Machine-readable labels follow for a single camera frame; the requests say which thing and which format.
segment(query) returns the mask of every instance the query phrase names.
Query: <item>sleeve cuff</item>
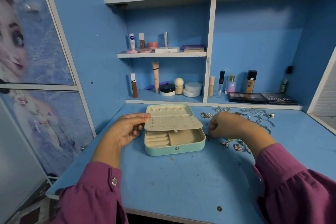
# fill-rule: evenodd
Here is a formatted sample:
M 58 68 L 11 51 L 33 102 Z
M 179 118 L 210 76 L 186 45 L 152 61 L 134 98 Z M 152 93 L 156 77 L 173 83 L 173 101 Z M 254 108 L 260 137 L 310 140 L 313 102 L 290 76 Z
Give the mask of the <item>sleeve cuff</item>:
M 307 170 L 279 143 L 266 147 L 259 154 L 255 167 L 270 190 L 297 173 Z
M 78 184 L 87 184 L 95 188 L 120 191 L 122 171 L 106 163 L 90 162 L 86 165 Z

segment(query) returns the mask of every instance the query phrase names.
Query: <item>desk surface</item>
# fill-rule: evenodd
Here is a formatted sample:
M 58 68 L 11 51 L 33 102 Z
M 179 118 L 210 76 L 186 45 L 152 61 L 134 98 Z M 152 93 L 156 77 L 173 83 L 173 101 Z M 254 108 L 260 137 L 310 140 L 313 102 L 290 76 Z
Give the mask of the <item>desk surface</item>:
M 147 104 L 127 103 L 84 152 L 47 191 L 74 185 L 81 176 L 103 134 L 120 116 L 145 112 Z M 207 133 L 210 119 L 201 112 L 213 107 L 191 106 Z M 233 108 L 231 112 L 240 111 Z M 336 137 L 299 110 L 270 110 L 275 113 L 272 136 L 310 169 L 336 180 Z M 224 139 L 207 141 L 198 152 L 152 157 L 145 153 L 144 136 L 132 141 L 121 153 L 121 193 L 125 208 L 205 223 L 263 223 L 256 197 L 262 190 L 253 171 L 253 156 L 220 145 Z

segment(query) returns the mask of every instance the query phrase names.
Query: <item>pink compact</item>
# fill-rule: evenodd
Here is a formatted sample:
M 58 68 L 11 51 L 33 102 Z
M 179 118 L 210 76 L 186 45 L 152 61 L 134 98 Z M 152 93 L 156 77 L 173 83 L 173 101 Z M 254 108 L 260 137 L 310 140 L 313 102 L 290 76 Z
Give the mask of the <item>pink compact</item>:
M 152 49 L 141 49 L 140 53 L 151 53 Z
M 139 49 L 135 49 L 135 50 L 132 50 L 132 49 L 127 49 L 126 53 L 138 53 L 139 52 Z
M 148 46 L 148 49 L 154 50 L 154 49 L 157 49 L 159 47 L 159 44 L 158 44 L 158 42 L 148 42 L 147 46 Z

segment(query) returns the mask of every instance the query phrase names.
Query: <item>purple sleeve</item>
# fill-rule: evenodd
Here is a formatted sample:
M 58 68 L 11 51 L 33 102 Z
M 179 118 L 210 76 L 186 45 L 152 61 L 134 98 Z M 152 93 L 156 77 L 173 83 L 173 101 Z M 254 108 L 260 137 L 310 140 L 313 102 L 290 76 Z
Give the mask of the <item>purple sleeve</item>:
M 88 163 L 77 184 L 61 192 L 61 209 L 53 224 L 115 224 L 117 218 L 128 224 L 120 195 L 121 173 L 105 163 Z
M 307 169 L 281 144 L 264 149 L 253 167 L 265 185 L 264 195 L 257 201 L 266 222 L 336 222 L 335 181 Z

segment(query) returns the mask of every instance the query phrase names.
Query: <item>mint green jewelry box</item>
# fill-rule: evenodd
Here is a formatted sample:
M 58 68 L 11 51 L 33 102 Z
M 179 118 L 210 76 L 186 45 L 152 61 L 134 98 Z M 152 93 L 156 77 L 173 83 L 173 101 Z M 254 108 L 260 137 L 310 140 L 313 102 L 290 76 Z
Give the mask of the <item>mint green jewelry box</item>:
M 199 151 L 204 148 L 203 124 L 185 104 L 150 105 L 145 123 L 145 150 L 150 156 Z

